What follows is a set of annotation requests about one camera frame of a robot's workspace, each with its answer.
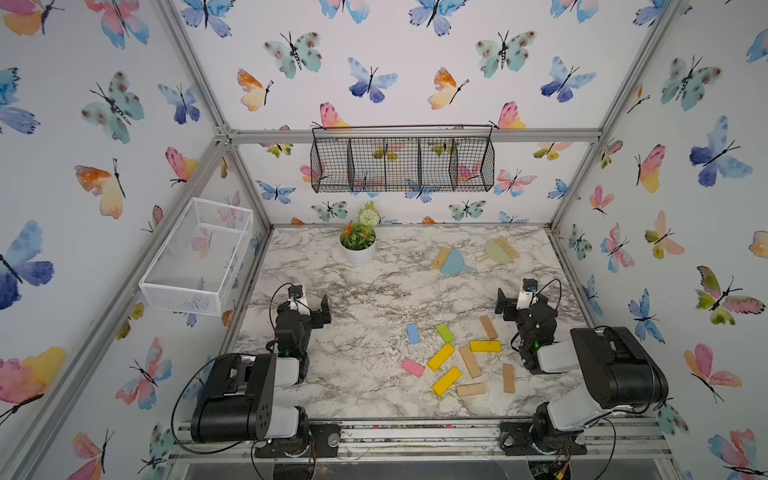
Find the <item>green block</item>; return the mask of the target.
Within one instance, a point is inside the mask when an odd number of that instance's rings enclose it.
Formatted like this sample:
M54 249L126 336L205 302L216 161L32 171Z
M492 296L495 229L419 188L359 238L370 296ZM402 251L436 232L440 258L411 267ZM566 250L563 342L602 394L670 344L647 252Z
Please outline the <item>green block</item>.
M450 329L445 324L440 324L436 327L436 331L440 338L446 343L446 344L452 344L455 340L455 337L453 333L450 331Z

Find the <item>blue block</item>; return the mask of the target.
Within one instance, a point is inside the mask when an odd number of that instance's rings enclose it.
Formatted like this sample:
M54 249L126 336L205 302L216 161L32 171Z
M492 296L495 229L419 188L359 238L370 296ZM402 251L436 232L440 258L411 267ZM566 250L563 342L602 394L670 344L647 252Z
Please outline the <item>blue block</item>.
M411 345L420 343L420 335L418 327L415 324L409 324L406 327L408 341Z

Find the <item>pink block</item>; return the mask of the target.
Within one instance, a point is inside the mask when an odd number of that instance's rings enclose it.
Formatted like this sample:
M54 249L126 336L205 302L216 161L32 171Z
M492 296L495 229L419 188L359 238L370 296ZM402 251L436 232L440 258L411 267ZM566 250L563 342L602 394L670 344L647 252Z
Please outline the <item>pink block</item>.
M411 359L405 359L402 363L402 368L404 371L413 375L416 378L421 378L425 371L424 366L414 362Z

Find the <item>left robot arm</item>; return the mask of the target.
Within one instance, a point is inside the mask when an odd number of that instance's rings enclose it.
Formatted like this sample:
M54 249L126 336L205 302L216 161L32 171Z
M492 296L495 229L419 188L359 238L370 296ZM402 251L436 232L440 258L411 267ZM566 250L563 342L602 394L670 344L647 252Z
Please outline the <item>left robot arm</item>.
M332 321L329 298L317 310L303 297L277 308L276 338L269 351L223 355L212 362L190 420L197 444L252 441L254 450L270 458L297 458L314 446L306 410L274 403L275 389L296 386L307 377L312 331Z

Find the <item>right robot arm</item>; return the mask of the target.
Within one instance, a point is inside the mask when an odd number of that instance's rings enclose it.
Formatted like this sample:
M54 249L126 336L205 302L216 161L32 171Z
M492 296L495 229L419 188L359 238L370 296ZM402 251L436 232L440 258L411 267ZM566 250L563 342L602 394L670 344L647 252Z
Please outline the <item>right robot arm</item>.
M584 455L578 438L598 421L614 413L642 415L667 398L664 373L627 328L573 328L557 341L558 310L530 289L515 298L498 291L495 312L516 325L510 346L529 373L576 371L583 378L569 393L541 403L530 420L503 422L505 455Z

